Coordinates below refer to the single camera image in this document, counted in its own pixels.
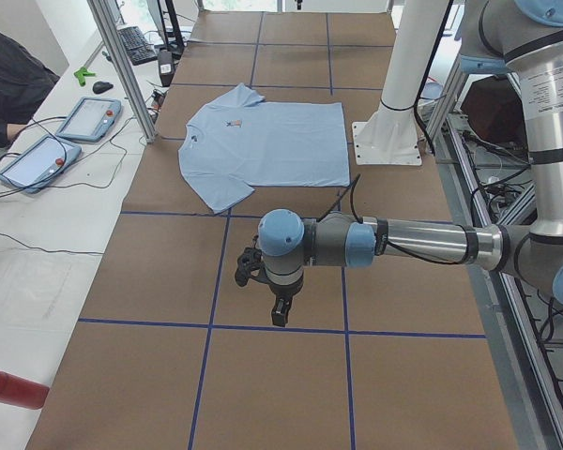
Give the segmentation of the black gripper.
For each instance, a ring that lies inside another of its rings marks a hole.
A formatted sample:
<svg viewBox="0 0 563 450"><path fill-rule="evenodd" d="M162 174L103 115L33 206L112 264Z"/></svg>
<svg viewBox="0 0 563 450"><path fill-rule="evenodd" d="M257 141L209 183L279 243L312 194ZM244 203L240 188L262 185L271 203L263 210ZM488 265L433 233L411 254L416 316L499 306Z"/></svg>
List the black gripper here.
<svg viewBox="0 0 563 450"><path fill-rule="evenodd" d="M285 327L288 324L293 298L300 293L302 287L302 278L289 285L269 284L269 289L276 295L276 301L271 310L271 321L274 326Z"/></svg>

